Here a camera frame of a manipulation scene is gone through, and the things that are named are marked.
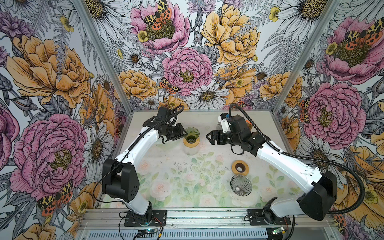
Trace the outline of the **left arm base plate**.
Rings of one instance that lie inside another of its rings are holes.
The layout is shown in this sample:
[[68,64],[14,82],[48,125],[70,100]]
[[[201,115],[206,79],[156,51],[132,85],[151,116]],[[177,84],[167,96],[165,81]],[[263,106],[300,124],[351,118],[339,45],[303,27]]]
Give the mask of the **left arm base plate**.
[[128,211],[124,217],[125,227],[165,227],[167,222],[167,210],[148,210],[144,215]]

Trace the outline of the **green glass dripper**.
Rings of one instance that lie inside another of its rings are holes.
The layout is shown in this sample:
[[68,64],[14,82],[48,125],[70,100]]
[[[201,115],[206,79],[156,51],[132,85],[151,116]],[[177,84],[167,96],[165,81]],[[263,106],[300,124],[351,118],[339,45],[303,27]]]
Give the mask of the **green glass dripper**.
[[187,135],[185,136],[185,138],[187,138],[189,136],[194,136],[195,138],[200,137],[200,131],[197,128],[188,127],[188,128],[186,128],[186,132],[187,132]]

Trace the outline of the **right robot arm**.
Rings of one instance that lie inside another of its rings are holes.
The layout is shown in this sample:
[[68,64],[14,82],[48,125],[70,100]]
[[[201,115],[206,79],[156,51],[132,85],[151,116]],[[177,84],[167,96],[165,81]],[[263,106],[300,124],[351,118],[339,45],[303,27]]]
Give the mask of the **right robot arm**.
[[265,211],[274,217],[306,215],[321,221],[332,208],[337,198],[337,178],[329,172],[310,167],[295,157],[286,156],[284,151],[275,146],[270,138],[259,132],[251,132],[246,120],[239,116],[223,113],[218,117],[221,130],[211,131],[206,135],[212,145],[239,146],[244,152],[258,157],[293,181],[302,191],[280,200],[269,200]]

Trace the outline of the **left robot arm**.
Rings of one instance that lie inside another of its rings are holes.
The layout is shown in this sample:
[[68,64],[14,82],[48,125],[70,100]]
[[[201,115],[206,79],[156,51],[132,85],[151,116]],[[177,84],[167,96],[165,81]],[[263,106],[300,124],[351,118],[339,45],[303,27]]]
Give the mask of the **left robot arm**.
[[135,140],[114,159],[103,163],[102,191],[117,199],[134,214],[151,215],[151,203],[140,193],[140,181],[135,164],[139,164],[153,144],[159,139],[165,144],[184,138],[187,131],[177,123],[178,115],[185,109],[179,105],[174,109],[160,107],[157,115],[143,123]]

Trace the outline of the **clear glass carafe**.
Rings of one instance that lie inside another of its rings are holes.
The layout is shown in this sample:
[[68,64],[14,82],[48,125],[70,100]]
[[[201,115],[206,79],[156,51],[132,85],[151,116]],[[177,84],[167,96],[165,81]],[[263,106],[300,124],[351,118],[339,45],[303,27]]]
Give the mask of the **clear glass carafe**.
[[196,146],[196,147],[193,147],[193,148],[189,148],[187,146],[183,146],[184,153],[189,155],[189,156],[196,155],[199,152],[199,150],[200,150],[199,146]]

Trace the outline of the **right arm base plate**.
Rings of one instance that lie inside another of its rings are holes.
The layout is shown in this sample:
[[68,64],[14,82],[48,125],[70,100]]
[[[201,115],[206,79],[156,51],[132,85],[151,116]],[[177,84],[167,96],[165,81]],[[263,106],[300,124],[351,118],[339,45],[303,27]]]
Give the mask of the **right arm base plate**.
[[278,218],[274,213],[264,211],[264,209],[248,209],[245,221],[251,226],[289,226],[289,217]]

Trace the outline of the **brown coffee filter stack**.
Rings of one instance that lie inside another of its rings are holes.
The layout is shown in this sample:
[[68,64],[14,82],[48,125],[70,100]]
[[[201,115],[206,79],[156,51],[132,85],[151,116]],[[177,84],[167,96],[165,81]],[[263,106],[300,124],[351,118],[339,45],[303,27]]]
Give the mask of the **brown coffee filter stack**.
[[246,124],[251,131],[253,129],[253,124],[249,120],[246,120]]

